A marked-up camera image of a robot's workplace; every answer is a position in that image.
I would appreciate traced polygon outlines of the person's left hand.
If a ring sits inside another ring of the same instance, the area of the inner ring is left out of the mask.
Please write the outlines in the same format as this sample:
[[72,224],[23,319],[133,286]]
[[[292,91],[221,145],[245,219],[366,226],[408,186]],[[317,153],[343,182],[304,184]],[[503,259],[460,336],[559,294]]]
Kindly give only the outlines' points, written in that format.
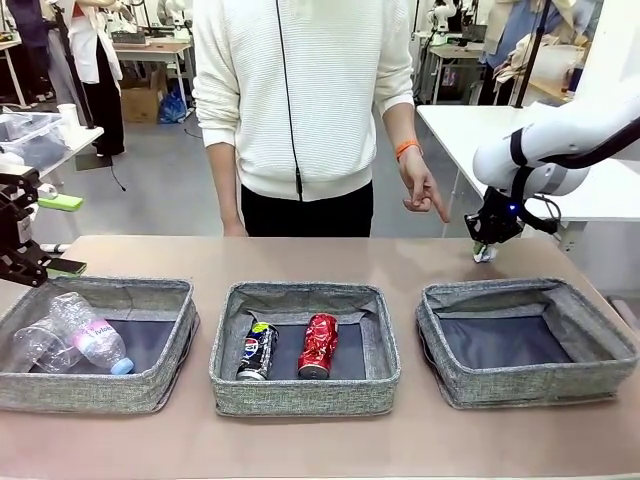
[[404,200],[405,207],[409,211],[421,213],[435,210],[440,219],[448,223],[449,212],[437,182],[417,147],[411,146],[401,154],[399,172],[409,193],[409,198]]

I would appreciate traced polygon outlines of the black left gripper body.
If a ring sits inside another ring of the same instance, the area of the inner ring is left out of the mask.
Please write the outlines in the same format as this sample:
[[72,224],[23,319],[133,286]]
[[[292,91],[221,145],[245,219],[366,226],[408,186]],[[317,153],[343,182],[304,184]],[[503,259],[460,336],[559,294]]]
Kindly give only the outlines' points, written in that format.
[[31,214],[38,195],[27,192],[1,193],[1,254],[22,253],[34,245]]

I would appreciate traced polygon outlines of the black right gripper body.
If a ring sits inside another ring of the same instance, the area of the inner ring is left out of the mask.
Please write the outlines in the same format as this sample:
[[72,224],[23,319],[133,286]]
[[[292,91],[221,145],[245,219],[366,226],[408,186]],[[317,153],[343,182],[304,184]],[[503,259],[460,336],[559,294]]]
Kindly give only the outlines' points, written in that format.
[[502,244],[521,235],[524,224],[517,214],[518,205],[499,190],[488,187],[481,208],[474,214],[465,214],[469,236],[481,245]]

